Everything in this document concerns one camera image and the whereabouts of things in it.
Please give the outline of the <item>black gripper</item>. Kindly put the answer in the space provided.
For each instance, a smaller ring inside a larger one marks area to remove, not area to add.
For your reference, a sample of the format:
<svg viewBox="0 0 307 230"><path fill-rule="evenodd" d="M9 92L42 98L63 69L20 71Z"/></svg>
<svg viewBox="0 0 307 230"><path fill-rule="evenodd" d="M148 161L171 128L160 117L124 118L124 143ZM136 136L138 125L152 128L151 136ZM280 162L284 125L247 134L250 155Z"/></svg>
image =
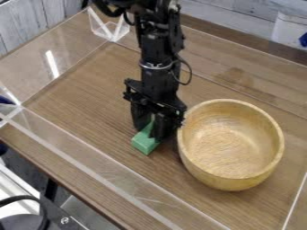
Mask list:
<svg viewBox="0 0 307 230"><path fill-rule="evenodd" d="M182 64L156 67L140 64L140 79L124 80L124 99L131 102L134 126L140 131L151 122L155 114L151 136L156 140L168 138L182 125L186 105L178 97Z"/></svg>

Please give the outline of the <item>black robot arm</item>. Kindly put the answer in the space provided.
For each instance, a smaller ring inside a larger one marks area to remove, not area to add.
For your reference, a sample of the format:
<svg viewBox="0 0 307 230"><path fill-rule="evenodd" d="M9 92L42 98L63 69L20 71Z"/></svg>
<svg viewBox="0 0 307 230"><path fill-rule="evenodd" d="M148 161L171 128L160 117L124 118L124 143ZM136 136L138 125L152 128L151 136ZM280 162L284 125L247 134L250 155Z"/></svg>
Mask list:
<svg viewBox="0 0 307 230"><path fill-rule="evenodd" d="M110 17L124 18L136 29L140 48L138 80L124 80L124 98L138 130L151 127L150 136L163 140L182 126L186 105L178 97L182 72L182 7L176 0L92 0Z"/></svg>

